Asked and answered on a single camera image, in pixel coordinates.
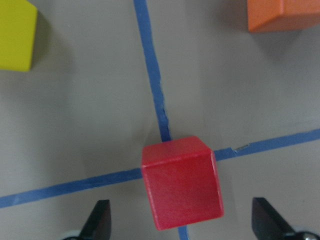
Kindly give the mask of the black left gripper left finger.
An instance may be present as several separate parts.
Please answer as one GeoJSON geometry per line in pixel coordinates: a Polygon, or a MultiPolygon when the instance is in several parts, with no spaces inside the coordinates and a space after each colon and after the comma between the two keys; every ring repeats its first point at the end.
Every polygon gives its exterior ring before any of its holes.
{"type": "Polygon", "coordinates": [[[109,240],[112,233],[111,204],[109,199],[98,200],[78,235],[63,240],[109,240]]]}

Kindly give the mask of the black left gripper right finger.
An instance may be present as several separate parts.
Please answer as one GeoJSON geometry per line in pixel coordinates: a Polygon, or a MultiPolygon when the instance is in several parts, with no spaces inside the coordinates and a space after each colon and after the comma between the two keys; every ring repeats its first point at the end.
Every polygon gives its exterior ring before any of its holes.
{"type": "Polygon", "coordinates": [[[295,230],[264,197],[254,197],[251,228],[258,240],[318,240],[320,236],[306,230],[295,230]]]}

